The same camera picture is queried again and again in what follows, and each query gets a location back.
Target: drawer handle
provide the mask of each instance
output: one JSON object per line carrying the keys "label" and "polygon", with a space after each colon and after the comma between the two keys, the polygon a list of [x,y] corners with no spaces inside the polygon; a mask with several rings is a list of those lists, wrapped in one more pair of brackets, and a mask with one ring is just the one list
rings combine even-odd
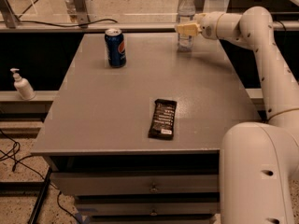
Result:
{"label": "drawer handle", "polygon": [[151,193],[157,193],[159,189],[157,189],[156,185],[153,183],[151,188],[149,189]]}
{"label": "drawer handle", "polygon": [[154,210],[154,209],[151,211],[150,215],[151,215],[152,217],[156,217],[156,216],[158,216],[156,210]]}

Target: white spray bottle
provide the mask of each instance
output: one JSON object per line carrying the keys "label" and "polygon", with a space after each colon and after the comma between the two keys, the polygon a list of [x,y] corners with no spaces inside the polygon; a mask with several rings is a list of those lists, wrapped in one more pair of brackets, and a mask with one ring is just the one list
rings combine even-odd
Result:
{"label": "white spray bottle", "polygon": [[13,77],[15,79],[14,86],[19,92],[21,98],[23,100],[31,100],[36,96],[36,93],[34,92],[34,89],[29,84],[28,80],[26,78],[22,78],[19,73],[16,73],[19,71],[17,68],[12,68],[10,71],[13,73]]}

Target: soda can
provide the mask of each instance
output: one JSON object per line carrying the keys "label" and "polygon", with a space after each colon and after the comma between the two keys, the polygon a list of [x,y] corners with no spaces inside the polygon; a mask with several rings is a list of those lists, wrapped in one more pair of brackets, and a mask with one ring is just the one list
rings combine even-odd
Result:
{"label": "soda can", "polygon": [[123,67],[126,63],[126,57],[121,29],[110,28],[106,30],[105,41],[109,64],[116,68]]}

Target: clear water bottle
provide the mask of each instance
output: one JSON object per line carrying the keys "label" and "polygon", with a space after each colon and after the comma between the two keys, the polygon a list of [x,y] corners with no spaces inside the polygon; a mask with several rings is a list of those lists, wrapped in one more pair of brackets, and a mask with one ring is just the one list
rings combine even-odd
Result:
{"label": "clear water bottle", "polygon": [[[193,20],[196,8],[194,0],[182,0],[178,7],[178,22]],[[178,50],[191,51],[193,46],[193,37],[190,35],[178,34]]]}

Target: plastic bottle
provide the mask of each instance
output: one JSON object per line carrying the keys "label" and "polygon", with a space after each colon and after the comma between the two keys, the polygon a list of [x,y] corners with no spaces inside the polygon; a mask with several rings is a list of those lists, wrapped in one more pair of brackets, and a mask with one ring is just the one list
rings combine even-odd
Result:
{"label": "plastic bottle", "polygon": [[[178,22],[193,20],[196,8],[193,0],[182,0],[178,7]],[[193,37],[190,35],[178,34],[178,50],[191,51],[193,46]]]}
{"label": "plastic bottle", "polygon": [[12,68],[10,71],[13,73],[13,77],[15,79],[14,86],[19,92],[21,98],[23,100],[31,100],[36,96],[36,93],[34,92],[34,89],[29,84],[28,80],[26,78],[22,78],[19,73],[16,73],[19,71],[19,69]]}

